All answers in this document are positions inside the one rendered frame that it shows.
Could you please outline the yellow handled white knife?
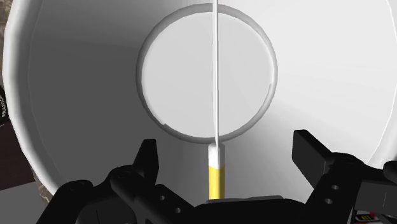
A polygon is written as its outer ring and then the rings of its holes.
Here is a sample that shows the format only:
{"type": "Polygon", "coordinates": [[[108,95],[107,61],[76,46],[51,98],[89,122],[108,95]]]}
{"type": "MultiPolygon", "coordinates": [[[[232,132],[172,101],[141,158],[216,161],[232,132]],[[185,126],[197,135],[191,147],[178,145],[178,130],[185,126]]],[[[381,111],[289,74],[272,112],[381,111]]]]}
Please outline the yellow handled white knife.
{"type": "Polygon", "coordinates": [[[218,0],[212,0],[212,103],[214,145],[208,147],[209,199],[225,198],[225,156],[219,140],[219,13],[218,0]]]}

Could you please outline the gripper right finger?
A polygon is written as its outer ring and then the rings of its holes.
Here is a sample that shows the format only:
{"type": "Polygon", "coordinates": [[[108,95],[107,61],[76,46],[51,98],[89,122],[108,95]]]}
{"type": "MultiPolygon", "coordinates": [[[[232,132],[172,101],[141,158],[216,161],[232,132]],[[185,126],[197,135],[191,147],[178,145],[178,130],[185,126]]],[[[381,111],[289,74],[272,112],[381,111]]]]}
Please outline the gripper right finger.
{"type": "Polygon", "coordinates": [[[397,161],[370,167],[331,152],[307,130],[294,131],[292,160],[313,187],[296,224],[353,224],[358,211],[397,224],[397,161]]]}

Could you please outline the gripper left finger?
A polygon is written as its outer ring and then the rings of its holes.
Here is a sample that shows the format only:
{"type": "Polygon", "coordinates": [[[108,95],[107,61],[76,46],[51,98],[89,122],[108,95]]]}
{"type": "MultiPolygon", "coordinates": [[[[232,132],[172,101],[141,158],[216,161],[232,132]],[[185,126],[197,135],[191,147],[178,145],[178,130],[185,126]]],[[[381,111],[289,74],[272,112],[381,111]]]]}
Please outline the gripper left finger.
{"type": "Polygon", "coordinates": [[[133,164],[114,168],[101,184],[83,179],[63,184],[36,224],[75,224],[84,207],[108,195],[129,206],[137,224],[199,224],[194,206],[156,183],[158,170],[157,142],[145,139],[133,164]]]}

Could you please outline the large white bowl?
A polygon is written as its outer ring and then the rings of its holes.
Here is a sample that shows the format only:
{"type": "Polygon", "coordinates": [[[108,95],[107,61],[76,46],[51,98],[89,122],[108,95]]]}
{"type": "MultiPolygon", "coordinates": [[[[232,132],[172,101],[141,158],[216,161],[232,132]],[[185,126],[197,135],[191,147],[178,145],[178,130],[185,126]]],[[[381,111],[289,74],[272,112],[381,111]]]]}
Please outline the large white bowl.
{"type": "MultiPolygon", "coordinates": [[[[139,50],[167,15],[211,0],[14,0],[3,86],[11,123],[50,192],[100,183],[157,140],[158,182],[189,203],[208,198],[207,148],[177,139],[145,112],[139,50]]],[[[397,158],[397,0],[219,0],[272,42],[275,97],[258,123],[227,141],[226,196],[305,202],[312,187],[291,159],[293,131],[382,166],[397,158]]]]}

